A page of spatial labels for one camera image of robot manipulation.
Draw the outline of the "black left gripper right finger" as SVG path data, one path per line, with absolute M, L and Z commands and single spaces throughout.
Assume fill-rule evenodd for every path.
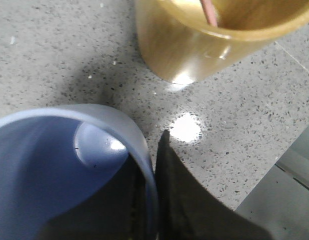
M 271 240 L 264 228 L 235 213 L 211 195 L 189 172 L 170 145 L 159 140 L 155 182 L 160 240 Z

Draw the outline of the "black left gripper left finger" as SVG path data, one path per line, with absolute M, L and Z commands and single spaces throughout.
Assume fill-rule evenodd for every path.
M 94 195 L 49 220 L 37 240 L 146 240 L 145 179 L 129 156 Z

